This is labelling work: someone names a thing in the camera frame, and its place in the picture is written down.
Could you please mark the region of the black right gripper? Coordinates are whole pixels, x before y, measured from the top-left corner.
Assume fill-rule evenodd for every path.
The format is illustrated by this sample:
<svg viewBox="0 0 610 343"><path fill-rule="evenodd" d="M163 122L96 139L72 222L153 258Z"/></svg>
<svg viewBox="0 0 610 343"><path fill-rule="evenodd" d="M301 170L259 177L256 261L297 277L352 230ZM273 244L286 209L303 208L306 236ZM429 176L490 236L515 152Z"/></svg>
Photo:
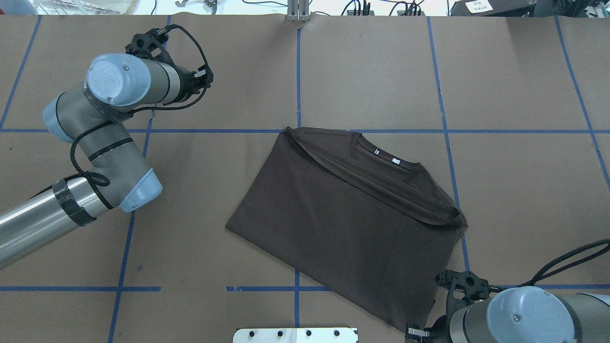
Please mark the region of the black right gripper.
<svg viewBox="0 0 610 343"><path fill-rule="evenodd" d="M414 323L406 323L406 343L450 343L451 338L444 324L420 328Z"/></svg>

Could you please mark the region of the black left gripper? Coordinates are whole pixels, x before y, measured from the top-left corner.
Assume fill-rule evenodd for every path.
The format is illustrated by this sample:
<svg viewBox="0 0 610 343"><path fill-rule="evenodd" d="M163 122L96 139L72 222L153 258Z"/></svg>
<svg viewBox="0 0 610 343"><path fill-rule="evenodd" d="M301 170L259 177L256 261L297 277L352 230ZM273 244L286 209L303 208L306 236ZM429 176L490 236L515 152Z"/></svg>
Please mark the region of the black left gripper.
<svg viewBox="0 0 610 343"><path fill-rule="evenodd" d="M181 70L180 101L186 101L193 95L198 95L203 90L212 86L214 73L210 67L199 67L196 71Z"/></svg>

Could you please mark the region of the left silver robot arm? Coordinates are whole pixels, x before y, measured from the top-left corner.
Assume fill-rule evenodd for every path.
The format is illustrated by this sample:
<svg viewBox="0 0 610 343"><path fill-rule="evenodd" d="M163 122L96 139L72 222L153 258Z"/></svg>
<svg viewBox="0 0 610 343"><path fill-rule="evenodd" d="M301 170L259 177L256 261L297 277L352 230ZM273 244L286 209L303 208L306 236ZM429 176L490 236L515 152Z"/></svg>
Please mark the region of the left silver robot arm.
<svg viewBox="0 0 610 343"><path fill-rule="evenodd" d="M114 208L133 212L159 197L162 185L124 126L138 111L171 110L196 94L213 74L171 58L126 53L96 57L85 80L43 112L47 130L70 144L72 176L61 178L1 216L1 267L19 261Z"/></svg>

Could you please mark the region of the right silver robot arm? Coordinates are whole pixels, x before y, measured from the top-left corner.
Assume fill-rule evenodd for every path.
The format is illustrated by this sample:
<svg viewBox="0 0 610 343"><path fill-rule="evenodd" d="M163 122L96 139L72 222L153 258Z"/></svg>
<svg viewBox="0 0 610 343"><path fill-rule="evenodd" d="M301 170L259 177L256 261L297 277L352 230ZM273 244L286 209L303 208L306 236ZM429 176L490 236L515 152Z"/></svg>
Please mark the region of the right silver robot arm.
<svg viewBox="0 0 610 343"><path fill-rule="evenodd" d="M429 328L406 325L406 343L607 343L607 294L555 294L514 287L494 297L448 306Z"/></svg>

